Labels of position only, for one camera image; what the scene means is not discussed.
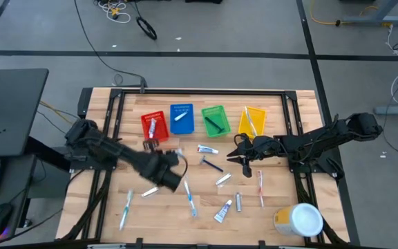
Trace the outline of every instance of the blue bin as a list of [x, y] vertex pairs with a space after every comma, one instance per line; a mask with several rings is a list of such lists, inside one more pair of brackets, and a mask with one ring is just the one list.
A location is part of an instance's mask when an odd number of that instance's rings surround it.
[[[174, 118], [187, 112], [178, 121]], [[194, 131], [193, 104], [172, 104], [170, 106], [170, 132], [173, 134], [190, 134]]]

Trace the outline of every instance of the yellow bin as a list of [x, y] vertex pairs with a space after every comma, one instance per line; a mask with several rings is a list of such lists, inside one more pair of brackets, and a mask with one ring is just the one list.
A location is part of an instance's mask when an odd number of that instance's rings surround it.
[[[249, 116], [252, 118], [254, 128], [256, 128], [257, 136], [263, 135], [263, 129], [265, 128], [265, 120], [267, 119], [266, 110], [257, 109], [254, 107], [247, 107]], [[254, 138], [252, 134], [251, 125], [249, 125], [248, 117], [245, 114], [245, 109], [242, 111], [239, 122], [239, 133], [246, 133], [250, 138]]]

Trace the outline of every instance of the plastic bin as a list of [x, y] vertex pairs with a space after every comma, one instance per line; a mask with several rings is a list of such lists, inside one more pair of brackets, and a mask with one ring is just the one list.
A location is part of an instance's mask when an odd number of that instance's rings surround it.
[[167, 123], [165, 122], [164, 112], [156, 111], [141, 116], [142, 130], [144, 132], [145, 139], [149, 139], [149, 130], [151, 125], [151, 119], [156, 119], [156, 127], [153, 138], [158, 139], [159, 142], [164, 142], [169, 139], [169, 132], [167, 130]]
[[[231, 132], [231, 128], [228, 123], [227, 114], [225, 114], [224, 106], [215, 106], [202, 109], [202, 116], [204, 118], [205, 129], [207, 130], [207, 135], [210, 138], [217, 136], [222, 136]], [[214, 127], [210, 122], [206, 121], [205, 118], [211, 119], [219, 127], [224, 130], [219, 133], [219, 130]]]
[[[266, 110], [257, 109], [254, 107], [247, 107], [249, 116], [252, 118], [254, 128], [256, 128], [257, 136], [263, 135], [263, 129], [265, 128], [265, 121], [267, 119]], [[239, 122], [239, 133], [246, 133], [248, 137], [254, 138], [252, 134], [251, 125], [249, 125], [248, 117], [245, 114], [245, 108], [242, 111]]]
[[[178, 121], [174, 118], [187, 112]], [[190, 134], [194, 131], [193, 104], [172, 104], [170, 106], [170, 132], [173, 134]]]

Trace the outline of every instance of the red bin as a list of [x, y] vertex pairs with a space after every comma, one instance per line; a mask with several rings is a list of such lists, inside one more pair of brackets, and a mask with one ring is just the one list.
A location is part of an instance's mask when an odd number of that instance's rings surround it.
[[167, 123], [165, 122], [165, 116], [163, 111], [156, 111], [141, 116], [142, 130], [144, 132], [145, 139], [149, 139], [149, 130], [151, 125], [151, 119], [156, 119], [156, 127], [153, 138], [158, 139], [159, 142], [164, 142], [169, 139], [169, 131], [167, 129]]

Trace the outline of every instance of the yellow cable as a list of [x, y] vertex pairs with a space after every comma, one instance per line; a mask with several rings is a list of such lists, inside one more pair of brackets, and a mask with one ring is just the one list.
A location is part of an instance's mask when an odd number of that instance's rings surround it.
[[69, 123], [70, 125], [73, 125], [73, 122], [71, 122], [70, 120], [68, 120], [66, 117], [64, 117], [62, 114], [60, 114], [54, 107], [52, 107], [51, 105], [47, 104], [44, 101], [40, 101], [40, 103], [42, 105], [44, 105], [45, 107], [49, 108], [50, 110], [54, 111], [59, 117], [61, 117], [63, 120], [65, 120], [67, 123]]
[[[337, 24], [336, 22], [319, 21], [319, 20], [317, 20], [317, 19], [314, 18], [314, 16], [313, 16], [313, 10], [314, 10], [314, 4], [315, 4], [315, 3], [316, 3], [316, 0], [312, 0], [312, 2], [311, 2], [311, 7], [310, 7], [311, 19], [312, 19], [314, 22], [318, 23], [318, 24], [323, 24], [323, 25], [336, 25], [336, 24]], [[368, 9], [375, 9], [375, 10], [378, 10], [379, 7], [377, 7], [377, 6], [368, 6], [368, 7], [364, 8], [364, 9], [360, 12], [359, 16], [362, 16], [362, 14], [365, 12], [365, 10], [368, 10]], [[344, 22], [344, 21], [341, 21], [340, 24], [351, 24], [351, 22]]]
[[311, 15], [311, 19], [314, 21], [314, 22], [316, 22], [316, 23], [318, 23], [318, 24], [323, 24], [323, 25], [336, 25], [336, 23], [335, 22], [326, 22], [326, 21], [319, 21], [319, 20], [316, 20], [315, 18], [314, 18], [314, 16], [313, 16], [313, 10], [314, 10], [314, 4], [316, 3], [316, 0], [312, 0], [312, 2], [311, 2], [311, 7], [310, 7], [310, 15]]
[[377, 7], [377, 6], [368, 6], [368, 7], [364, 8], [364, 9], [360, 12], [359, 16], [361, 17], [362, 14], [365, 12], [365, 10], [369, 10], [369, 9], [378, 10], [379, 7]]

